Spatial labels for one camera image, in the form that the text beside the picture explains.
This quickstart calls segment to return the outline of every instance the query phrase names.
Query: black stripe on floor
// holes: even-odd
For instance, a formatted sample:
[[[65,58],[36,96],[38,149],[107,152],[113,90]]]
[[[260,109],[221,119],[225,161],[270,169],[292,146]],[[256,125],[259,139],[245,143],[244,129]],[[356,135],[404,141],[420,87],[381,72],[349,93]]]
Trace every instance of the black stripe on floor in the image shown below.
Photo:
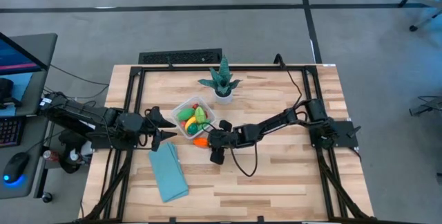
[[[422,3],[407,3],[402,8],[427,8]],[[311,9],[392,9],[399,8],[399,3],[342,3],[311,4]]]
[[[183,10],[284,10],[303,9],[302,4],[242,4],[206,6],[128,6],[85,8],[0,8],[0,13],[151,12]]]
[[[307,21],[311,47],[313,49],[313,59],[315,63],[322,64],[323,59],[320,56],[318,38],[316,37],[315,25],[311,15],[309,0],[302,0],[302,4],[304,5],[305,20]]]

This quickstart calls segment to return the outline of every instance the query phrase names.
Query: monitor screen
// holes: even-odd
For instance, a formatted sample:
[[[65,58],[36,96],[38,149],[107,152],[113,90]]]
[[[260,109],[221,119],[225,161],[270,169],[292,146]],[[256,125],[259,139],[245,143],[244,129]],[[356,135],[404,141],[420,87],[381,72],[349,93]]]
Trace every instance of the monitor screen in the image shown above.
[[[21,47],[13,43],[11,40],[0,39],[0,75],[9,75],[15,73],[29,73],[40,71],[41,67],[33,62],[28,56],[31,54],[23,51]]]

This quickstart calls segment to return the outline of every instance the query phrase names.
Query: computer monitor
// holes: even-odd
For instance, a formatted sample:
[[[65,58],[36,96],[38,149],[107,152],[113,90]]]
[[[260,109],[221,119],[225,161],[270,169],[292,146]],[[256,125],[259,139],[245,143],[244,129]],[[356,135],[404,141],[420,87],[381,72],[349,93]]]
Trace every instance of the computer monitor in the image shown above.
[[[41,70],[48,70],[48,67],[0,32],[0,75]]]

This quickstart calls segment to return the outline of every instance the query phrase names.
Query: yellow toy banana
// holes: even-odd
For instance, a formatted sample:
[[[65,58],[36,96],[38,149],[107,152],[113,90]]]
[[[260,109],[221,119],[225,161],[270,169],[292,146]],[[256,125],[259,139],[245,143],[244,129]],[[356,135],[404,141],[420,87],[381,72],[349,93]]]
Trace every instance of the yellow toy banana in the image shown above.
[[[186,125],[184,126],[184,130],[187,131],[187,127],[189,127],[189,125],[196,123],[196,117],[193,116],[191,118],[189,118],[189,120],[187,120]]]

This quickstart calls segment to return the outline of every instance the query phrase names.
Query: orange toy carrot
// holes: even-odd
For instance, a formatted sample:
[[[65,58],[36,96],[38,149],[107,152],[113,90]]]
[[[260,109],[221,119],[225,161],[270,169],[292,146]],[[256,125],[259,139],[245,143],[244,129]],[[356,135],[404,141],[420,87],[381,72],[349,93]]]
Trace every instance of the orange toy carrot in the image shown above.
[[[209,142],[206,138],[196,138],[193,140],[193,144],[201,148],[209,148]]]

